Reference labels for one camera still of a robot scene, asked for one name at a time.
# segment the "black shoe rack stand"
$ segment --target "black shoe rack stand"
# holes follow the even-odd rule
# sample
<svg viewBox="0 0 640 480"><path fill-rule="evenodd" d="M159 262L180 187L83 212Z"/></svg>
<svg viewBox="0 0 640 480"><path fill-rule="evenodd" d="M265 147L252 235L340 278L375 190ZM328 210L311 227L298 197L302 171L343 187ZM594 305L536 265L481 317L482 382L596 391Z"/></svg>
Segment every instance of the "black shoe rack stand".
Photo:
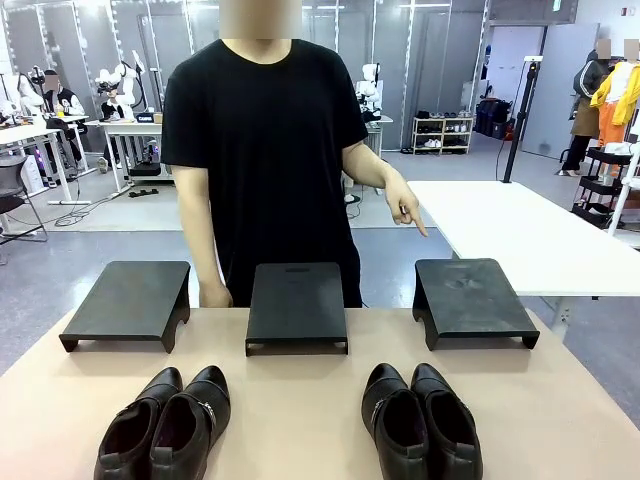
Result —
<svg viewBox="0 0 640 480"><path fill-rule="evenodd" d="M622 191L622 167L629 165L631 156L604 153L599 148L590 148L587 157L591 158L589 173L580 179L578 202L574 203L571 212L583 220L598 227L605 228L611 221L615 202ZM617 165L618 173L613 175L611 185L605 185L598 178L602 165Z"/></svg>

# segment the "black tripod stand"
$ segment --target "black tripod stand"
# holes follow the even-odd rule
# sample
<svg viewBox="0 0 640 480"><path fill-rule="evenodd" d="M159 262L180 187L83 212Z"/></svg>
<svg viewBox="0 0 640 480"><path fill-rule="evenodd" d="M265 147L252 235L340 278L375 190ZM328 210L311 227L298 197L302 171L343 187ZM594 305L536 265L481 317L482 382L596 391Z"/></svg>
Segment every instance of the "black tripod stand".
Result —
<svg viewBox="0 0 640 480"><path fill-rule="evenodd" d="M531 65L529 65L529 72L527 73L527 85L524 87L522 103L520 104L520 111L518 112L516 128L513 132L513 141L511 142L511 150L509 151L509 159L507 160L507 168L504 171L502 183L511 183L511 171L513 170L513 163L516 160L516 153L518 152L522 126L524 125L524 121L528 114L527 106L529 105L529 98L531 97L531 89L533 88L533 82L538 76L539 70L540 62L531 62Z"/></svg>

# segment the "person in background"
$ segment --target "person in background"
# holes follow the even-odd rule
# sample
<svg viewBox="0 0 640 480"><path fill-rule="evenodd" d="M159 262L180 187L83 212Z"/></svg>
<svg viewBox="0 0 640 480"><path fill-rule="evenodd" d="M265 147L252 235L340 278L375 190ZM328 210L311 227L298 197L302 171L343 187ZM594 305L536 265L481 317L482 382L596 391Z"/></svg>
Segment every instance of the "person in background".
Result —
<svg viewBox="0 0 640 480"><path fill-rule="evenodd" d="M118 100L118 83L110 84L106 87L107 92L107 100L102 102L100 105L100 111L102 112L102 122L112 122L117 120L133 120L133 110L126 103L121 103ZM121 169L122 163L119 158L118 149L116 146L116 141L114 138L111 139L111 149L113 150L113 155L116 157L116 167ZM127 152L127 145L125 142L124 145L125 155ZM107 173L111 167L111 154L109 153L109 148L105 145L104 152L102 157L98 159L98 169L100 173Z"/></svg>
<svg viewBox="0 0 640 480"><path fill-rule="evenodd" d="M64 116L85 114L84 107L80 103L78 96L67 87L62 86L60 77L55 70L45 70L44 79L44 102L49 112L54 114L61 112ZM81 122L78 122L78 131L86 133L87 127ZM79 162L82 158L82 154L80 153L78 146L75 144L75 130L70 128L64 132L64 135L69 142L74 160Z"/></svg>
<svg viewBox="0 0 640 480"><path fill-rule="evenodd" d="M584 161L589 142L592 138L598 138L600 134L599 111L591 106L591 98L609 74L610 57L611 55L607 58L599 58L596 50L593 50L587 57L585 66L575 76L573 89L578 95L578 111L571 130L571 135L574 137L567 160L556 175L579 177L580 163Z"/></svg>

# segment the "beige tabletop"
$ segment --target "beige tabletop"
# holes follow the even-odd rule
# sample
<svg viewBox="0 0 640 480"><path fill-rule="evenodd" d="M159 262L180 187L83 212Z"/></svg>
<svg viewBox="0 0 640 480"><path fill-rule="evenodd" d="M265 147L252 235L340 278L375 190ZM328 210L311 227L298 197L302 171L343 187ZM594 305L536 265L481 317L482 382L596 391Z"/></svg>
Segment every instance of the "beige tabletop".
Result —
<svg viewBox="0 0 640 480"><path fill-rule="evenodd" d="M425 361L445 375L476 418L485 480L640 478L640 432L535 318L533 351L430 352L410 310L350 310L349 356L249 359L247 310L193 310L171 355L116 343L67 354L57 334L69 318L0 378L2 479L92 478L109 422L156 372L176 366L186 384L210 364L227 376L232 413L205 479L381 479L360 401L383 361L408 381Z"/></svg>

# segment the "black leather boot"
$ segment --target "black leather boot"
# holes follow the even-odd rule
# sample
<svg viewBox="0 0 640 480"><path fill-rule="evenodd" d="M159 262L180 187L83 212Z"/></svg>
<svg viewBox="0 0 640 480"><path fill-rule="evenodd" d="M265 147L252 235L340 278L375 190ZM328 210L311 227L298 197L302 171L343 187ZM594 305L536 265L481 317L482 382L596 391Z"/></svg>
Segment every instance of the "black leather boot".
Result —
<svg viewBox="0 0 640 480"><path fill-rule="evenodd" d="M371 372L362 420L378 450L385 480L428 480L427 429L415 394L391 365Z"/></svg>
<svg viewBox="0 0 640 480"><path fill-rule="evenodd" d="M482 453L469 409L440 372L426 363L413 372L411 389L420 398L427 422L431 479L480 480Z"/></svg>
<svg viewBox="0 0 640 480"><path fill-rule="evenodd" d="M207 457L231 416L229 389L207 367L168 403L151 443L152 480L201 480Z"/></svg>
<svg viewBox="0 0 640 480"><path fill-rule="evenodd" d="M98 449L95 480L149 478L149 448L160 414L181 390L180 372L165 368L131 405L116 415Z"/></svg>

